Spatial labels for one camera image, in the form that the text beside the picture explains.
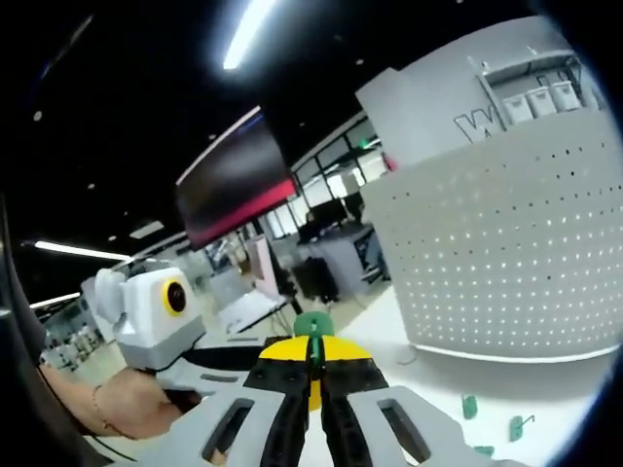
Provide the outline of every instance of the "desk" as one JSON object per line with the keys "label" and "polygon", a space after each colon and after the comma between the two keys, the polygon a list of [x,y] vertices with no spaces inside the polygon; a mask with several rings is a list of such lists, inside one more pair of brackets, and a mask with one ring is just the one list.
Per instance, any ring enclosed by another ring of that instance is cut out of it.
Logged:
{"label": "desk", "polygon": [[300,256],[323,259],[341,297],[365,294],[368,283],[361,280],[364,268],[355,243],[364,240],[372,231],[371,225],[346,224],[316,241],[300,245]]}
{"label": "desk", "polygon": [[287,303],[283,297],[273,299],[253,289],[221,309],[217,317],[227,334],[237,334],[277,313]]}
{"label": "desk", "polygon": [[[413,358],[393,287],[387,288],[339,333],[373,355],[391,385],[404,385],[460,423],[472,446],[495,447],[494,459],[512,458],[543,466],[565,445],[590,409],[615,355],[555,364],[517,364],[466,360],[418,351]],[[464,420],[461,394],[478,398],[478,415]],[[514,415],[535,416],[524,437],[508,441]],[[320,424],[311,413],[299,467],[331,466]]]}

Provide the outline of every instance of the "screen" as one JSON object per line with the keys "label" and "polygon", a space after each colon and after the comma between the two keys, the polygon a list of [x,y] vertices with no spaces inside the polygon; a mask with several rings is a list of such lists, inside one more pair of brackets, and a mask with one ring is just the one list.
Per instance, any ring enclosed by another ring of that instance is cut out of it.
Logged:
{"label": "screen", "polygon": [[331,199],[311,209],[311,220],[319,229],[330,227],[346,218],[347,212],[341,199]]}
{"label": "screen", "polygon": [[229,129],[182,176],[177,204],[194,248],[202,248],[296,193],[263,116]]}

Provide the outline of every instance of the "white box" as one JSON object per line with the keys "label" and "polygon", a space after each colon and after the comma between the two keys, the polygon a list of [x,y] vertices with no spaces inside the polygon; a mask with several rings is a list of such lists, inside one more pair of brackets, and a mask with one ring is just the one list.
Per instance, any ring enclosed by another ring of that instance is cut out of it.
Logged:
{"label": "white box", "polygon": [[513,95],[512,97],[505,98],[502,103],[508,111],[508,116],[513,124],[524,122],[526,120],[532,120],[532,111],[526,101],[526,96],[523,94]]}
{"label": "white box", "polygon": [[545,86],[526,92],[526,100],[536,119],[558,113],[552,100],[552,95]]}
{"label": "white box", "polygon": [[562,81],[550,86],[550,93],[559,112],[579,109],[582,105],[575,94],[571,81]]}

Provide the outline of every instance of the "green clip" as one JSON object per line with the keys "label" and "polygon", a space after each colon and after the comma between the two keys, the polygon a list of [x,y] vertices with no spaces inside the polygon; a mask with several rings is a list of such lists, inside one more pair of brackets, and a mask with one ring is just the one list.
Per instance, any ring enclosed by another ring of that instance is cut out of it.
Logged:
{"label": "green clip", "polygon": [[294,335],[310,336],[310,338],[334,336],[335,330],[331,316],[323,311],[307,311],[300,314],[294,321]]}
{"label": "green clip", "polygon": [[310,337],[310,358],[315,368],[319,368],[322,364],[320,361],[320,340],[322,336],[333,336],[334,334],[331,316],[322,311],[308,311],[297,316],[294,321],[294,335]]}
{"label": "green clip", "polygon": [[525,420],[520,416],[516,415],[510,419],[510,441],[517,441],[524,436],[524,425],[529,421],[534,421],[534,415],[529,416]]}
{"label": "green clip", "polygon": [[476,402],[476,396],[461,396],[463,403],[463,417],[466,420],[471,420],[478,413],[478,403]]}
{"label": "green clip", "polygon": [[494,455],[495,448],[493,446],[474,446],[474,450],[479,454],[491,457]]}

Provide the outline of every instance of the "gray gripper finger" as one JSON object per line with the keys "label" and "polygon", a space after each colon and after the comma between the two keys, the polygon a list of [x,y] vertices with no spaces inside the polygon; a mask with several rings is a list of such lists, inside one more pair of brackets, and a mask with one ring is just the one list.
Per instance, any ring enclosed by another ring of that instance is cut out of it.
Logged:
{"label": "gray gripper finger", "polygon": [[211,396],[218,391],[228,391],[242,386],[248,372],[214,370],[192,364],[183,358],[178,359],[166,370],[156,373],[162,389],[175,391],[195,391],[202,396]]}
{"label": "gray gripper finger", "polygon": [[[248,410],[227,459],[227,467],[259,466],[284,395],[249,387],[221,391],[204,400],[171,425],[154,449],[147,451],[136,467],[214,467],[209,462],[223,432],[239,409]],[[125,463],[114,464],[126,467]]]}
{"label": "gray gripper finger", "polygon": [[[418,458],[421,466],[450,467],[522,467],[514,460],[495,461],[476,452],[465,443],[460,425],[422,397],[403,386],[394,386],[348,395],[372,465],[405,467],[401,445]],[[400,441],[396,432],[402,432]]]}

